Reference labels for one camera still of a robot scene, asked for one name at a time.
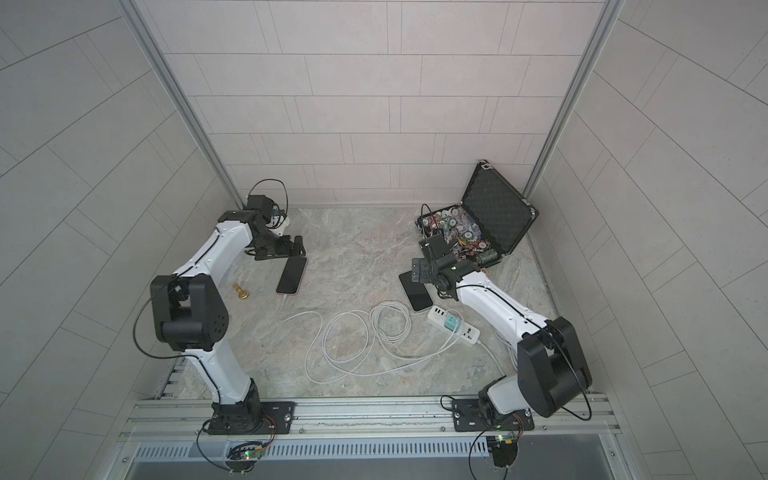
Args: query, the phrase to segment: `white tile wall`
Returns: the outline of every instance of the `white tile wall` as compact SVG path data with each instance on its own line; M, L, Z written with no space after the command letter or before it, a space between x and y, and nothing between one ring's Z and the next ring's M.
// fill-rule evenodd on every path
M387 53L384 2L270 2L270 10L283 53Z

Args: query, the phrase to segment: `electrical outlet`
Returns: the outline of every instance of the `electrical outlet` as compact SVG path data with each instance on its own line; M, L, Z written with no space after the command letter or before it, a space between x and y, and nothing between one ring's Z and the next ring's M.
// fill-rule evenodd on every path
M451 315L448 311L438 305L433 306L432 309L429 310L427 318L441 329L446 329L449 332L456 331L459 338L468 345L475 345L478 338L480 338L480 330L467 322L462 322L455 315Z

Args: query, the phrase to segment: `marble floor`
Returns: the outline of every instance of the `marble floor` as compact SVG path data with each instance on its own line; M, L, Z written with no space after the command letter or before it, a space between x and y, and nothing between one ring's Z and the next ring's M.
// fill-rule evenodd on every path
M320 317L306 314L282 320L314 310L323 316L325 329L334 316L347 310L370 311L384 300L409 305L397 276L409 270L413 257L421 256L420 235L414 224L418 215L418 207L290 211L286 233L303 235L308 259L299 292L293 296L275 293L284 259L257 262L243 253L238 256L220 286L230 312L227 338L245 373L256 381L262 398L469 394L501 376L482 347L462 342L428 361L378 376L346 376L337 382L317 384L305 374L305 355L320 328ZM488 275L521 303L553 317L554 307L527 237L500 264L491 267ZM247 299L237 297L233 283L250 291ZM508 352L480 315L454 300L439 299L431 285L427 288L435 303L458 310L465 321L478 327L480 340L504 371L514 372ZM385 312L380 326L389 334L397 334L403 322L399 314ZM426 313L415 314L408 339L389 348L400 356L422 356L435 352L446 338L445 332L426 319ZM366 345L365 340L360 321L347 315L330 333L327 351L334 358L348 358ZM371 329L367 345L372 341ZM357 361L342 367L351 368ZM404 363L386 355L377 343L356 372L380 372ZM323 358L320 339L310 350L307 365L310 375L320 382L342 375ZM176 398L181 399L210 398L191 366L184 370L176 392Z

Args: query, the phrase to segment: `smartphone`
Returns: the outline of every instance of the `smartphone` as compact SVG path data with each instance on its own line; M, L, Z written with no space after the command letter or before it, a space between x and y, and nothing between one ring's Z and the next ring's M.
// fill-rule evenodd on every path
M424 284L412 281L410 272L401 273L399 279L402 284L402 289L406 291L408 301L411 303L411 308L413 308L414 312L427 310L434 305Z
M277 292L281 295L293 295L299 291L299 283L304 276L305 268L306 257L289 257L283 269L283 276L277 284Z

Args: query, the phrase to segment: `black cable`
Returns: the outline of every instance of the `black cable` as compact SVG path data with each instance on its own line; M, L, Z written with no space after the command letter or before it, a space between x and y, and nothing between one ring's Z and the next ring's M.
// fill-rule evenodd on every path
M212 420L213 419L208 419L205 422L203 422L203 426L200 427L200 430L197 430L197 437L194 440L194 444L197 446L197 451L200 452L200 454L203 456L203 458L205 458L208 461L208 463L210 463L216 468L221 468L222 470L226 470L227 472L230 472L228 468L218 465L216 463L213 463L210 460L210 458L205 456L205 454L203 453L203 450L200 448L200 433L205 429L205 426L208 425Z
M265 178L264 180L259 180L259 181L257 181L255 184L253 184L253 186L252 186L252 187L250 188L250 190L248 191L248 195L251 195L251 193L253 192L253 189L254 189L254 188L256 188L256 185L258 185L258 184L260 184L260 183L262 183L262 182L266 182L266 181L268 181L268 180L271 180L271 181L275 181L275 182L279 182L279 183L280 183L280 185L283 185L283 192L284 192L284 193L285 193L285 195L286 195L286 209L285 209L285 215L283 215L283 219L280 221L280 223L278 223L278 224L277 224L277 225L275 225L274 227L271 227L271 228L270 228L270 227L268 227L268 228L270 228L270 230L274 230L274 229L278 228L280 225L282 225L282 224L283 224L283 223L286 221L286 218L288 217L288 190L286 189L286 185L283 183L283 181L282 181L282 180L277 180L276 178Z
M205 372L205 375L208 377L208 379L210 380L211 384L213 384L214 388L216 389L216 394L218 396L217 403L221 404L221 392L219 391L219 386L214 381L214 378L210 376L210 373L205 368L205 364L200 359L200 357L198 357L197 355L191 355L189 353L185 353L183 355L173 355L173 356L157 356L157 355L152 355L151 353L149 353L149 352L145 351L143 348L141 348L141 346L139 345L138 340L136 339L136 325L138 325L139 317L143 313L144 309L147 308L147 305L149 305L149 302L151 302L152 299L158 293L160 293L160 292L167 292L167 288L168 288L169 285L171 285L176 279L180 278L186 272L192 270L200 262L200 260L202 260L203 257L205 257L208 254L208 252L210 252L210 249L214 248L214 245L216 245L216 242L218 242L219 238L221 238L221 232L219 231L218 227L216 227L216 233L218 233L218 235L214 239L214 242L210 245L210 247L208 247L203 252L202 255L200 255L200 257L197 260L194 261L194 263L189 268L187 268L185 271L183 271L183 272L181 272L179 274L174 273L173 275L171 275L171 279L168 280L168 282L165 285L163 285L161 288L157 289L157 292L152 294L152 296L150 296L149 299L146 302L144 302L144 305L141 306L141 308L139 309L139 313L136 315L136 319L134 320L133 337L134 337L134 345L139 350L139 352L142 352L144 355L148 356L151 359L170 360L170 359L182 359L182 358L185 358L185 357L190 357L190 358L196 359L198 361L198 363L200 363L200 366L203 367L203 371Z
M563 409L563 410L565 410L566 412L570 413L571 415L573 415L573 416L574 416L574 417L576 417L577 419L579 419L579 420L583 420L584 422L588 422L588 421L592 420L592 405L590 405L590 403L589 403L589 399L587 398L587 391L586 391L586 389L585 389L585 388L584 388L584 387L581 385L581 380L578 378L578 375L576 375L576 370L574 369L573 365L571 364L571 360L569 360L569 359L568 359L568 356L567 356L567 355L565 355L565 352L564 352L564 351L563 351L563 349L560 347L560 344L559 344L559 343L558 343L558 341L557 341L557 340L554 338L554 336L553 336L551 333L549 333L549 331L548 331L548 330L541 328L541 326L540 326L540 325L538 325L538 324L537 324L536 322L534 322L533 320L531 320L531 319L529 319L529 318L526 318L526 317L525 317L525 315L523 315L523 314L520 312L520 310L516 309L516 308L515 308L515 307L514 307L514 306L513 306L511 303L509 303L509 302L507 301L507 299L506 299L506 298L504 298L504 297L503 297L503 296L501 296L501 295L500 295L498 292L496 292L496 291L494 291L494 290L492 290L492 289L488 288L488 287L487 287L487 286L485 286L485 285L461 285L461 286L457 286L457 287L456 287L456 289L458 290L458 289L460 289L460 288L465 288L465 287L467 287L467 286L478 286L478 287L480 287L480 288L482 288L482 289L485 289L485 290L487 290L487 291L489 291L489 292L493 293L493 294L494 294L494 295L496 295L498 298L502 299L502 302L506 303L507 305L509 305L509 307L510 307L511 309L513 309L515 312L517 312L517 314L518 314L519 316L523 317L523 320L525 320L526 322L530 322L530 323L531 323L533 326L535 326L535 327L539 328L539 329L540 329L540 330L542 330L544 333L546 333L547 335L549 335L549 337L552 339L552 343L554 343L554 346L555 346L555 347L558 349L558 351L560 352L560 354L561 354L561 355L563 356L563 358L565 359L565 362L568 364L568 368L569 368L569 369L571 369L571 373L573 373L573 375L574 375L574 378L576 379L576 383L578 383L579 389L581 390L581 394L584 396L584 401L587 403L587 408L589 409L589 416L588 416L587 418L584 418L584 417L582 417L582 416L580 416L580 415L576 415L576 414L575 414L575 413L573 413L571 410L569 410L569 409L566 409L564 406L563 406L563 407L560 407L560 408L562 408L562 409Z

